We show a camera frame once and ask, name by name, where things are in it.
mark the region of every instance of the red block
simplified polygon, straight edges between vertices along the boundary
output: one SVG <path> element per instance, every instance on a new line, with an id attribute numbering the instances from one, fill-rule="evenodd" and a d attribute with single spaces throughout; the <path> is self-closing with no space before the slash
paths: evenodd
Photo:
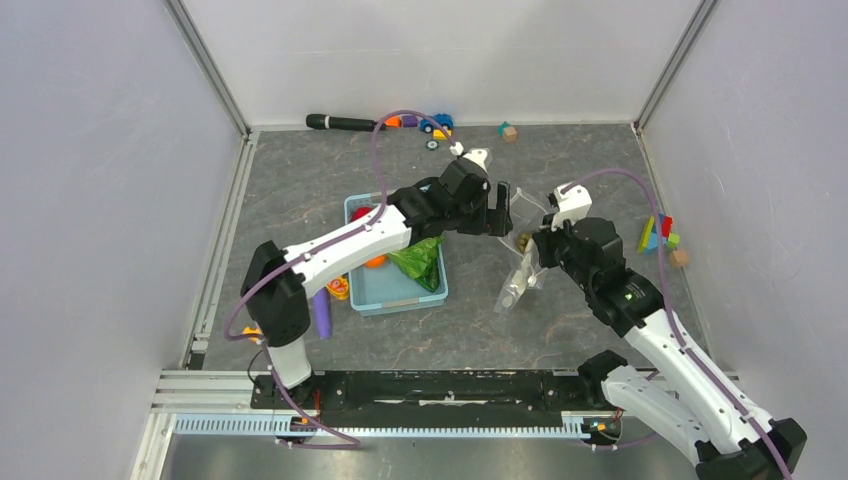
<path id="1" fill-rule="evenodd" d="M 663 217 L 662 232 L 663 232 L 663 237 L 665 237 L 665 238 L 668 238 L 668 235 L 671 233 L 671 222 L 672 222 L 672 219 L 668 215 Z"/>

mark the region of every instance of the gray marble surface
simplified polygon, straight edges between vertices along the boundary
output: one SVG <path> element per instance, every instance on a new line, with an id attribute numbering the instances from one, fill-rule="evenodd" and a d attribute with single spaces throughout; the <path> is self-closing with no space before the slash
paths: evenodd
<path id="1" fill-rule="evenodd" d="M 495 127 L 458 127 L 466 147 L 488 147 L 489 174 L 544 198 L 562 183 L 593 170 L 620 166 L 648 178 L 628 125 L 518 127 L 518 141 L 506 144 Z M 424 148 L 427 136 L 392 130 L 379 137 L 388 187 L 411 185 L 441 173 L 450 162 L 446 146 Z M 318 237 L 343 225 L 344 199 L 379 189 L 369 155 L 370 134 L 340 131 L 262 133 L 230 254 L 217 319 L 204 364 L 207 370 L 246 368 L 256 347 L 227 342 L 224 319 L 238 298 L 253 250 L 273 239 L 279 247 Z M 614 176 L 586 185 L 590 215 L 608 218 L 625 242 L 631 268 L 655 283 L 655 255 L 636 254 L 647 202 L 630 180 Z M 363 318 L 348 302 L 333 301 L 334 335 L 306 337 L 313 368 L 462 369 L 576 368 L 605 349 L 636 366 L 646 359 L 592 317 L 582 292 L 564 273 L 548 274 L 544 289 L 528 291 L 507 315 L 493 312 L 510 272 L 507 251 L 496 239 L 447 233 L 443 245 L 450 295 L 444 306 Z M 681 321 L 703 345 L 691 299 L 680 271 L 669 270 L 672 299 Z M 250 323 L 246 312 L 236 323 Z"/>

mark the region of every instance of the purple cylinder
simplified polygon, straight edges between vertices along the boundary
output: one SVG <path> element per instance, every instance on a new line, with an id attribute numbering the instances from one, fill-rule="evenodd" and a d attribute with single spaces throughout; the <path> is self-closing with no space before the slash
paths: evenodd
<path id="1" fill-rule="evenodd" d="M 418 117 L 415 115 L 403 115 L 400 117 L 400 122 L 404 127 L 415 128 L 418 126 Z"/>
<path id="2" fill-rule="evenodd" d="M 318 338 L 326 339 L 333 336 L 333 321 L 330 319 L 330 294 L 326 288 L 318 290 L 312 297 L 312 309 L 315 313 L 315 329 Z"/>

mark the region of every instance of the toy car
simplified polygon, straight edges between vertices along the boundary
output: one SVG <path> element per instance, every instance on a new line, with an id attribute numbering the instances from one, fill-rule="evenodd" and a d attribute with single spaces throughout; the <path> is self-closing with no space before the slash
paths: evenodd
<path id="1" fill-rule="evenodd" d="M 433 120 L 439 122 L 439 124 L 445 128 L 453 130 L 453 118 L 447 113 L 437 113 L 433 115 Z M 421 124 L 418 125 L 418 128 L 425 133 L 433 132 L 433 125 L 427 120 L 421 119 Z"/>

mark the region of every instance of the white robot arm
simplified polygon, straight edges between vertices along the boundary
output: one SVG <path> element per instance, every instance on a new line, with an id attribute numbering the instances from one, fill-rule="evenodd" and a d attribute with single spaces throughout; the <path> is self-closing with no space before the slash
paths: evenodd
<path id="1" fill-rule="evenodd" d="M 242 295 L 271 271 L 290 266 L 247 301 L 285 388 L 299 385 L 312 374 L 303 343 L 310 324 L 307 300 L 333 278 L 445 231 L 503 236 L 511 230 L 508 183 L 498 183 L 497 205 L 488 208 L 492 188 L 486 168 L 488 150 L 464 151 L 457 142 L 451 153 L 456 158 L 441 176 L 394 191 L 385 205 L 363 218 L 284 249 L 273 242 L 257 247 Z"/>
<path id="2" fill-rule="evenodd" d="M 566 195 L 581 190 L 575 186 Z M 549 199 L 561 206 L 562 197 L 557 189 Z M 611 351 L 578 369 L 590 396 L 645 422 L 695 465 L 701 479 L 782 478 L 755 426 L 763 427 L 790 468 L 806 442 L 801 427 L 791 418 L 776 421 L 739 390 L 691 340 L 677 314 L 668 315 L 657 288 L 626 267 L 612 222 L 586 217 L 579 202 L 571 205 L 575 211 L 560 207 L 533 234 L 540 265 L 564 270 L 584 291 L 595 317 L 656 366 L 680 400 Z"/>

